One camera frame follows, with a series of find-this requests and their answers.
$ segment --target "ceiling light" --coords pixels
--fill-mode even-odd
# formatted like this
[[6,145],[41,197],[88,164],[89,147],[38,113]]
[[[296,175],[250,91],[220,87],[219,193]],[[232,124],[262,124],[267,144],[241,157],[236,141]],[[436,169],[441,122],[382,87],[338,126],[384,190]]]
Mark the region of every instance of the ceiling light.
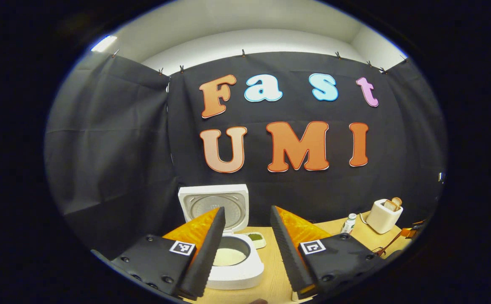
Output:
[[114,36],[107,36],[107,37],[103,38],[103,40],[99,41],[99,43],[97,43],[92,48],[92,52],[103,52],[115,40],[116,40],[116,37],[114,37]]

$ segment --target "white bottle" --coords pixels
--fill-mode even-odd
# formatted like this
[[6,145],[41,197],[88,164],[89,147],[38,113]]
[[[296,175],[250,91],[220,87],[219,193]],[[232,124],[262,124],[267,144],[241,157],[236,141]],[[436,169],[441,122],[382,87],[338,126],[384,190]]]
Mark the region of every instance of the white bottle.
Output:
[[352,229],[354,229],[355,223],[356,223],[356,214],[354,213],[349,214],[347,220],[345,221],[343,227],[341,228],[341,233],[350,234],[352,232]]

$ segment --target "table surface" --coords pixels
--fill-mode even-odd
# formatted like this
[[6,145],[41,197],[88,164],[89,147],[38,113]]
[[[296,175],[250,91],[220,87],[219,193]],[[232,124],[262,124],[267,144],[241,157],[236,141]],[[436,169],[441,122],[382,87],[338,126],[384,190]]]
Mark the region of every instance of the table surface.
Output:
[[[368,215],[369,212],[362,213],[364,220],[367,220]],[[316,223],[315,225],[324,229],[331,235],[335,235],[341,232],[341,227],[343,226],[343,223],[345,223],[345,220],[346,218]],[[356,217],[355,227],[352,231],[352,236],[370,250],[374,250],[375,248],[388,245],[400,231],[401,229],[399,227],[394,226],[390,231],[379,234],[367,224],[363,223],[358,215]],[[286,276],[285,267],[272,227],[246,227],[243,231],[237,233],[247,232],[260,232],[266,240],[266,246],[257,249],[259,257],[264,263],[264,273],[261,283],[254,288],[241,290],[217,290],[206,288],[204,296],[198,298],[197,301],[190,301],[187,299],[185,301],[196,304],[212,304],[217,302],[225,304],[249,304],[262,298],[267,300],[269,304],[297,304],[311,299],[307,298],[298,302],[291,300],[292,288],[290,287],[290,282]],[[383,258],[389,256],[395,250],[402,250],[410,243],[410,241],[410,239],[405,239],[405,237],[399,237],[386,249],[386,255],[384,255]]]

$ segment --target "orange letter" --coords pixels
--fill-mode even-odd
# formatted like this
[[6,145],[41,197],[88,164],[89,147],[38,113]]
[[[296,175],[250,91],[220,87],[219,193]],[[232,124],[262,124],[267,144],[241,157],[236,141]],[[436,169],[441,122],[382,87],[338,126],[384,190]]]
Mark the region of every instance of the orange letter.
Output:
[[268,165],[270,172],[285,172],[289,166],[285,162],[288,156],[294,170],[298,170],[309,153],[304,168],[308,171],[326,170],[330,163],[326,160],[326,131],[328,123],[313,121],[305,128],[301,140],[286,122],[273,122],[266,126],[266,131],[272,134],[273,156]]
[[367,156],[365,156],[365,133],[369,127],[365,123],[354,122],[348,125],[352,131],[354,138],[352,158],[348,162],[352,167],[364,166],[367,164]]
[[221,173],[233,173],[244,165],[244,135],[245,127],[232,127],[227,129],[227,135],[232,140],[232,160],[224,162],[219,158],[217,139],[221,136],[219,130],[206,130],[201,132],[202,141],[205,143],[205,159],[208,166]]
[[219,98],[227,101],[230,98],[230,88],[226,83],[233,85],[236,83],[234,75],[226,75],[224,77],[209,81],[199,87],[205,96],[205,110],[202,112],[202,117],[209,117],[225,112],[226,107],[219,103]]

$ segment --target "blue letter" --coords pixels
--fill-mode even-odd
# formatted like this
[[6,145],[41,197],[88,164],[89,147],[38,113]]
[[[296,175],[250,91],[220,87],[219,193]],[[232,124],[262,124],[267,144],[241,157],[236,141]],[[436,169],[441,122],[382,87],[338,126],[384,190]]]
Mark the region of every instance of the blue letter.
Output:
[[277,101],[283,96],[278,88],[278,79],[272,75],[257,75],[247,79],[245,84],[249,85],[244,92],[244,97],[250,102],[262,100]]
[[330,75],[321,73],[311,74],[309,76],[309,83],[315,87],[313,89],[313,96],[317,100],[334,101],[339,96],[335,87],[336,80]]

